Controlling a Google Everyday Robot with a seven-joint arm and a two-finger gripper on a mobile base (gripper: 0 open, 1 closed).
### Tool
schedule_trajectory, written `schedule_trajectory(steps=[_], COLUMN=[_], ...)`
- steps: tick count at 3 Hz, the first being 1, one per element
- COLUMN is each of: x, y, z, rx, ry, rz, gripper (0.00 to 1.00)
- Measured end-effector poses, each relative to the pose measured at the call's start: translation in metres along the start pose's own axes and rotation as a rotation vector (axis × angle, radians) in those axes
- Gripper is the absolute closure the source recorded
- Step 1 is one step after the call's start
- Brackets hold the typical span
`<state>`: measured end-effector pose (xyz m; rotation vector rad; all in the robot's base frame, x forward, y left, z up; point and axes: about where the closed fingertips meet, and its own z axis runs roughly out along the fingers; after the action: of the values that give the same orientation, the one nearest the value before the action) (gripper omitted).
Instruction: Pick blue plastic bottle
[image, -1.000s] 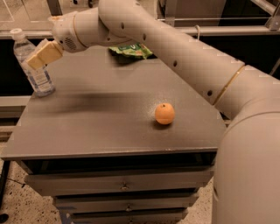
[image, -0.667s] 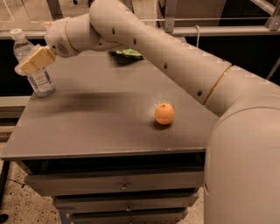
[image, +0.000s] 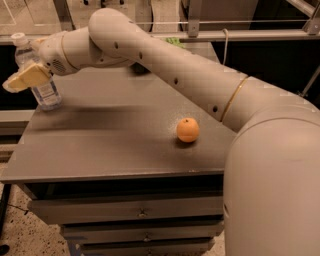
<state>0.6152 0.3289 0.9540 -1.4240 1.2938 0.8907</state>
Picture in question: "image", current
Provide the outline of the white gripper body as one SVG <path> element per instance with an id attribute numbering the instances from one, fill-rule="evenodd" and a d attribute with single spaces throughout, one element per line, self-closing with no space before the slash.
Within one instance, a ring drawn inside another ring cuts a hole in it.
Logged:
<path id="1" fill-rule="evenodd" d="M 66 31 L 50 35 L 41 43 L 38 54 L 41 62 L 53 73 L 59 76 L 74 74 L 77 69 L 70 64 L 63 49 L 63 37 Z"/>

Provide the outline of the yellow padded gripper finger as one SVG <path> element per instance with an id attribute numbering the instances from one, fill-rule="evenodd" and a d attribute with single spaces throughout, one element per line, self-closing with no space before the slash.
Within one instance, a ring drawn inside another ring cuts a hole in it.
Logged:
<path id="1" fill-rule="evenodd" d="M 4 83 L 3 88 L 10 93 L 18 93 L 27 88 L 38 87 L 50 80 L 50 71 L 42 64 L 33 63 L 26 68 L 20 68 Z"/>
<path id="2" fill-rule="evenodd" d="M 40 37 L 40 38 L 37 38 L 35 40 L 32 40 L 31 41 L 31 44 L 33 45 L 40 45 L 41 43 L 43 43 L 48 37 Z"/>

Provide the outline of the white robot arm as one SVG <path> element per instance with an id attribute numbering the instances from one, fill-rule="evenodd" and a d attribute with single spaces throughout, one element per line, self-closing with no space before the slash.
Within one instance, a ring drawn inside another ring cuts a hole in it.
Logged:
<path id="1" fill-rule="evenodd" d="M 62 106 L 30 120 L 2 181 L 85 256 L 320 256 L 319 112 L 101 9 L 48 37 Z"/>

